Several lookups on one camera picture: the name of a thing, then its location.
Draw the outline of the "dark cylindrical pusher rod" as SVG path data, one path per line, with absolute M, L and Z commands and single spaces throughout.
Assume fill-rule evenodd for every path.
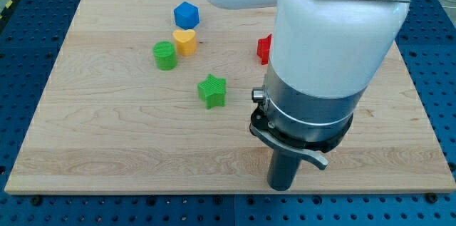
M 278 191 L 288 190 L 294 181 L 300 163 L 299 158 L 274 150 L 267 175 L 269 186 Z

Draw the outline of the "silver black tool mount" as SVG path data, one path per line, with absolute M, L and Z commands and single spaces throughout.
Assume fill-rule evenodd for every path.
M 252 90 L 257 104 L 250 131 L 273 150 L 271 170 L 297 170 L 306 161 L 324 170 L 323 156 L 343 139 L 366 87 L 342 96 L 315 96 L 269 65 L 263 86 Z

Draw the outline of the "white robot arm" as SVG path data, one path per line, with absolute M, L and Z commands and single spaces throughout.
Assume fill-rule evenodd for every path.
M 408 14 L 410 0 L 208 0 L 223 9 L 276 8 L 268 69 L 254 88 L 250 131 L 273 149 L 267 176 L 290 188 L 301 161 L 319 169 Z

